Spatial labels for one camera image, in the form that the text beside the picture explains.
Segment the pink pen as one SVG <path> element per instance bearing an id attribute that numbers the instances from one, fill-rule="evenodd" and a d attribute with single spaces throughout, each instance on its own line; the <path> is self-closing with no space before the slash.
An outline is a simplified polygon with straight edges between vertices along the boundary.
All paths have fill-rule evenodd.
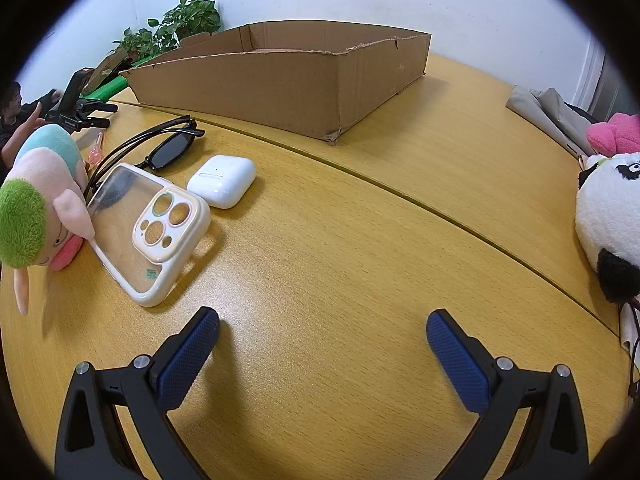
<path id="1" fill-rule="evenodd" d="M 104 159 L 103 141 L 104 141 L 104 131 L 99 130 L 98 134 L 96 135 L 96 140 L 94 140 L 85 158 L 86 169 L 88 172 L 95 170 L 96 167 L 99 166 L 99 164 Z"/>

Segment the black sunglasses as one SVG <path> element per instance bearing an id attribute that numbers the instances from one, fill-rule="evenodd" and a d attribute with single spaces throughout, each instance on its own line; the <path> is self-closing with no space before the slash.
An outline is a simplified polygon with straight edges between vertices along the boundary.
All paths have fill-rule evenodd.
<path id="1" fill-rule="evenodd" d="M 89 178 L 88 186 L 84 192 L 88 200 L 96 192 L 106 175 L 122 162 L 131 152 L 140 148 L 142 144 L 160 138 L 163 140 L 134 166 L 142 170 L 160 171 L 166 169 L 176 160 L 181 158 L 192 146 L 194 141 L 205 136 L 205 130 L 198 128 L 198 123 L 190 115 L 172 118 L 167 122 L 161 122 L 149 129 L 137 133 L 132 138 L 119 144 L 111 150 L 98 163 L 96 169 Z"/>

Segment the pink green plush toy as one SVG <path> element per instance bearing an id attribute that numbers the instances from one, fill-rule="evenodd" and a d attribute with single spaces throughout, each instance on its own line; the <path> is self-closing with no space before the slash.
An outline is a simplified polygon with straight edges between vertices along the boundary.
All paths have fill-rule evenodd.
<path id="1" fill-rule="evenodd" d="M 68 266 L 94 227 L 84 192 L 86 164 L 72 136 L 57 124 L 36 129 L 1 185 L 1 263 L 14 272 L 17 309 L 28 312 L 31 266 Z"/>

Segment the white clear phone case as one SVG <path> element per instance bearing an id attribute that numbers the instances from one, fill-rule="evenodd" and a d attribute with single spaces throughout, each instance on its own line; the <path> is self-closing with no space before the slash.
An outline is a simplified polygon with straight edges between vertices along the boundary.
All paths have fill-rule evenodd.
<path id="1" fill-rule="evenodd" d="M 126 162 L 108 173 L 88 211 L 96 231 L 91 247 L 146 308 L 169 295 L 212 220 L 200 196 Z"/>

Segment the green cloth table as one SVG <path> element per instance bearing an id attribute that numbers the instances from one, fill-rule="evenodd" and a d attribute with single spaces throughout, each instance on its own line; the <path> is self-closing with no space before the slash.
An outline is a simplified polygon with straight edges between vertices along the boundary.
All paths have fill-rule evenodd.
<path id="1" fill-rule="evenodd" d="M 152 60 L 152 56 L 139 58 L 137 61 L 126 60 L 120 64 L 110 76 L 108 76 L 96 90 L 89 93 L 81 93 L 82 100 L 100 100 L 102 102 L 109 101 L 115 94 L 121 92 L 128 87 L 128 80 L 122 76 L 122 72 L 136 68 L 146 62 Z"/>

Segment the person in background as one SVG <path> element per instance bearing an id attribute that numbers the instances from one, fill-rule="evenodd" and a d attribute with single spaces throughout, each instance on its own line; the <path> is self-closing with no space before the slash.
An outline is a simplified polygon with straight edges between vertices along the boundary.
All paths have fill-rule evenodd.
<path id="1" fill-rule="evenodd" d="M 23 103 L 22 88 L 12 81 L 1 98 L 1 177 L 14 165 L 17 152 L 28 137 L 46 121 L 44 116 L 61 99 L 61 92 L 51 89 L 38 100 Z"/>

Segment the green potted plant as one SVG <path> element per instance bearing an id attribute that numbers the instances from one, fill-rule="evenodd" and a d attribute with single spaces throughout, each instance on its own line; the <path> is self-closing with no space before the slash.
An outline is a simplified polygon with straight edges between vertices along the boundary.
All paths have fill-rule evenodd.
<path id="1" fill-rule="evenodd" d="M 155 58 L 178 48 L 186 37 L 200 32 L 211 35 L 221 26 L 222 19 L 214 0 L 179 0 L 160 20 L 149 18 L 145 27 L 126 28 L 122 38 L 113 42 L 113 51 L 122 49 L 135 61 Z"/>

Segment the white earbuds case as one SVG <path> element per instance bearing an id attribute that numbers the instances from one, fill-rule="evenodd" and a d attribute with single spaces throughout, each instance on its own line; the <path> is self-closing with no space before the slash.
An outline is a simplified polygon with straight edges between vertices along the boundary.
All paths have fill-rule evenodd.
<path id="1" fill-rule="evenodd" d="M 186 189 L 211 207 L 230 209 L 239 203 L 256 174 L 255 163 L 248 158 L 215 155 L 196 170 Z"/>

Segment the brown cardboard box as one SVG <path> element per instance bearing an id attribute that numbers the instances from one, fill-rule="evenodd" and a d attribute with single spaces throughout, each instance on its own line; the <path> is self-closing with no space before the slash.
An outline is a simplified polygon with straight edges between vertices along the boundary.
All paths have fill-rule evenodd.
<path id="1" fill-rule="evenodd" d="M 200 32 L 124 73 L 139 103 L 329 143 L 421 78 L 432 36 L 392 26 L 289 20 Z"/>

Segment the panda plush toy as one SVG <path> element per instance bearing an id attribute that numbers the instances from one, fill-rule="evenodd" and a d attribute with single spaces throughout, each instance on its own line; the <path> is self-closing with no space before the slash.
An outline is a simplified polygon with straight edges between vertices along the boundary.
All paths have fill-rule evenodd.
<path id="1" fill-rule="evenodd" d="M 578 174 L 575 229 L 609 302 L 639 297 L 639 154 L 593 155 Z"/>

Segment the grey cloth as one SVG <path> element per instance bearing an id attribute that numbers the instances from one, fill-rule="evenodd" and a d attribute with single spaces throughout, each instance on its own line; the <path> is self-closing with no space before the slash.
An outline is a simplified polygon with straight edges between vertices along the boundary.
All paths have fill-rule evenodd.
<path id="1" fill-rule="evenodd" d="M 506 100 L 506 108 L 550 136 L 574 158 L 596 154 L 587 140 L 590 116 L 567 104 L 555 88 L 539 91 L 517 84 Z"/>

